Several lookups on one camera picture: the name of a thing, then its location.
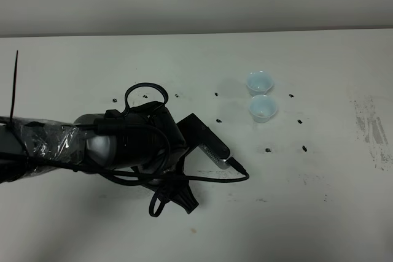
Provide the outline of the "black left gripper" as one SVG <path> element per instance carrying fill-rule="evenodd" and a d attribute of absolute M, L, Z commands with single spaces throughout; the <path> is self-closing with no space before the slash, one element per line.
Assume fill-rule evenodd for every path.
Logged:
<path fill-rule="evenodd" d="M 130 107 L 125 103 L 122 118 L 126 131 L 122 134 L 122 163 L 140 174 L 165 174 L 176 170 L 186 152 L 185 139 L 165 104 L 151 101 Z M 171 201 L 191 214 L 197 207 L 189 184 L 173 188 Z"/>

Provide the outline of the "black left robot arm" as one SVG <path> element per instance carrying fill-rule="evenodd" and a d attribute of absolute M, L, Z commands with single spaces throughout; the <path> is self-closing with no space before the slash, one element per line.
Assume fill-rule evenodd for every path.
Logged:
<path fill-rule="evenodd" d="M 56 169 L 98 174 L 126 187 L 152 190 L 149 213 L 168 202 L 191 213 L 198 205 L 184 174 L 189 145 L 165 103 L 86 114 L 73 124 L 27 118 L 1 120 L 1 182 Z"/>

